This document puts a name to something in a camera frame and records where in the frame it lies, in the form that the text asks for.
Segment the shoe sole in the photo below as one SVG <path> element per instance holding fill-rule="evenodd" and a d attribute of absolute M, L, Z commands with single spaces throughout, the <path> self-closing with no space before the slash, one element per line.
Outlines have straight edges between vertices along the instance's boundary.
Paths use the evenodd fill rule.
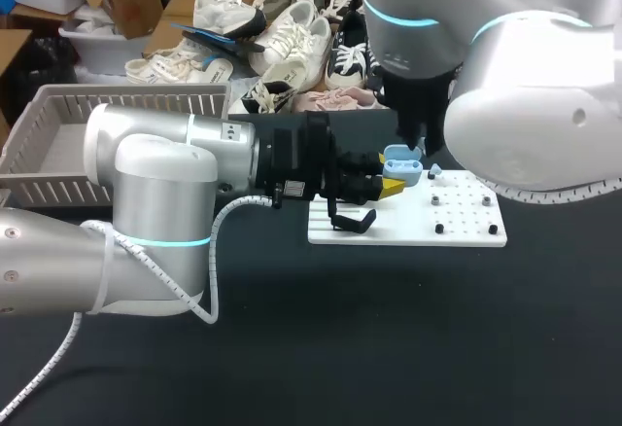
<path fill-rule="evenodd" d="M 339 84 L 334 83 L 332 81 L 332 79 L 330 78 L 330 76 L 328 75 L 328 67 L 327 67 L 325 75 L 324 75 L 324 83 L 327 85 L 327 88 L 330 89 L 330 90 L 347 89 L 347 88 L 364 89 L 364 86 L 365 86 L 365 80 L 364 79 L 360 83 L 358 83 L 358 84 L 353 84 L 353 85 L 349 85 L 349 86 L 340 86 Z"/>

